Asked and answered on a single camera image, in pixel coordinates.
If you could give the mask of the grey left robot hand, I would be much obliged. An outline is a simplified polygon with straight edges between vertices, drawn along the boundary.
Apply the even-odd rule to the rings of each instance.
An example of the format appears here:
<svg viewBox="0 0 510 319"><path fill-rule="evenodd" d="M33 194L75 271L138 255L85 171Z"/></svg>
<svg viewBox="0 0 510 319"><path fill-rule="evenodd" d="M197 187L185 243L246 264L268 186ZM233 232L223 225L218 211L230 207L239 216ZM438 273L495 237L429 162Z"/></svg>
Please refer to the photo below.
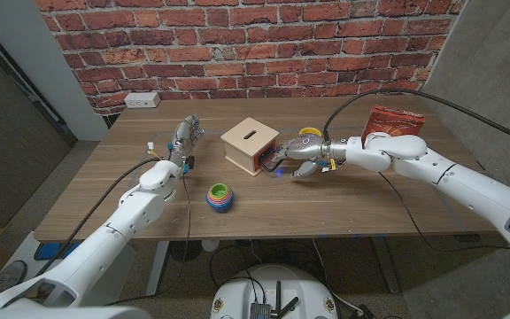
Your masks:
<svg viewBox="0 0 510 319"><path fill-rule="evenodd" d="M195 166L193 148L204 134L198 116L186 117L175 129L166 159L185 172L190 171Z"/></svg>

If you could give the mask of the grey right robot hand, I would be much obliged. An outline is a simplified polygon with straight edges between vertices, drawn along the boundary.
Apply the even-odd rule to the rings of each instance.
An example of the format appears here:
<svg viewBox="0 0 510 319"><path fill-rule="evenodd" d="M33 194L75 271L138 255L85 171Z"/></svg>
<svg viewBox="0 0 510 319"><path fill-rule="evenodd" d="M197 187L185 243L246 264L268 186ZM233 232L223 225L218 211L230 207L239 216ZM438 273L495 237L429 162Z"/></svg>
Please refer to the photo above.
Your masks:
<svg viewBox="0 0 510 319"><path fill-rule="evenodd" d="M346 161L345 140L325 140L322 136L302 135L287 141L269 158L271 168L276 168L283 160L304 160L290 177L301 178L313 174L325 159L334 161L336 167Z"/></svg>

